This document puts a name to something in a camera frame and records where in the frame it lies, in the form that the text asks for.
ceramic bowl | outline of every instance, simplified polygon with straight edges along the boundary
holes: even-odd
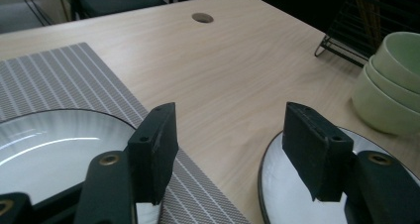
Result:
[[[382,74],[380,74],[372,64],[373,58],[374,56],[369,59],[369,61],[365,64],[365,67],[367,68],[367,76],[374,85],[395,101],[416,112],[420,112],[420,94],[401,87],[382,76]]]
[[[392,82],[420,93],[420,34],[397,32],[387,35],[372,64]]]
[[[366,67],[359,75],[352,100],[362,120],[380,132],[394,135],[420,132],[420,113],[383,93],[368,77]]]

wooden table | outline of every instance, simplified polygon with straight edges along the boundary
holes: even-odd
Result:
[[[191,19],[207,13],[213,23]],[[177,105],[180,146],[252,223],[257,177],[285,104],[308,105],[420,175],[420,135],[365,125],[350,99],[361,69],[313,55],[323,33],[260,0],[195,0],[0,36],[7,59],[86,42],[148,109]]]

hole in table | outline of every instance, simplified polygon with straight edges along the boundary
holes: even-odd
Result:
[[[212,16],[205,13],[195,13],[192,15],[192,19],[199,23],[212,23],[214,21]]]

cable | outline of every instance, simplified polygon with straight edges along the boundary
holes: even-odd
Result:
[[[46,15],[44,14],[43,10],[40,9],[40,7],[38,7],[38,5],[34,2],[34,0],[31,0],[32,4],[35,6],[35,8],[37,9],[38,13],[41,14],[41,16],[43,17],[43,19],[49,24],[51,25],[52,23],[48,20],[48,18],[46,17]]]
[[[37,4],[34,2],[34,0],[30,0],[32,2],[32,4],[34,5],[35,9],[38,11],[35,12],[34,8],[31,6],[31,4],[28,2],[28,0],[24,0],[25,3],[28,5],[29,9],[32,11],[32,13],[35,15],[35,17],[37,17],[38,21],[41,23],[41,25],[46,26],[45,23],[47,23],[48,25],[51,25],[52,23],[46,18],[46,16],[44,15],[44,13],[42,12],[42,10],[37,6]]]

plate rim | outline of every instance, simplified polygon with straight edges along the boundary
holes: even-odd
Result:
[[[377,143],[375,143],[375,142],[373,142],[373,141],[371,141],[370,139],[368,139],[367,137],[365,137],[365,136],[362,136],[362,135],[360,135],[359,133],[356,133],[356,132],[354,132],[354,131],[351,131],[351,130],[349,130],[349,129],[346,129],[346,128],[343,128],[343,127],[340,127],[340,126],[336,126],[337,128],[339,128],[339,129],[342,129],[342,130],[346,130],[346,131],[348,131],[348,132],[351,132],[351,133],[354,133],[354,134],[356,134],[356,135],[358,135],[358,136],[360,136],[360,137],[362,137],[362,138],[364,138],[364,139],[366,139],[366,140],[368,140],[368,141],[370,141],[371,143],[373,143],[373,144],[375,144],[376,146],[378,146],[379,148],[381,148],[381,149],[383,149],[384,151],[386,151],[387,152],[387,154],[389,155],[389,156],[392,156],[393,158],[395,158],[396,160],[398,160],[408,171],[410,171],[411,172],[411,174],[412,175],[414,175],[415,177],[417,177],[417,179],[420,179],[414,172],[412,172],[411,170],[410,170],[410,168],[408,168],[405,164],[403,164],[399,159],[397,159],[393,154],[391,154],[389,151],[387,151],[386,149],[384,149],[383,147],[381,147],[380,145],[378,145]],[[270,224],[270,221],[269,221],[269,218],[268,218],[268,213],[266,212],[266,208],[265,208],[265,203],[264,203],[264,199],[263,199],[263,164],[264,164],[264,161],[265,161],[265,157],[266,157],[266,153],[268,152],[268,149],[270,148],[270,146],[272,145],[272,143],[273,143],[273,141],[280,135],[280,134],[282,134],[283,133],[283,131],[284,130],[281,130],[280,132],[278,132],[278,133],[276,133],[275,135],[274,135],[274,137],[269,141],[269,143],[268,143],[268,145],[266,146],[266,148],[265,148],[265,151],[264,151],[264,153],[263,153],[263,156],[262,156],[262,160],[261,160],[261,162],[260,162],[260,167],[259,167],[259,174],[258,174],[258,181],[257,181],[257,188],[258,188],[258,195],[259,195],[259,203],[260,203],[260,210],[261,210],[261,213],[262,213],[262,220],[263,220],[263,222],[264,223],[266,223],[266,224]]]

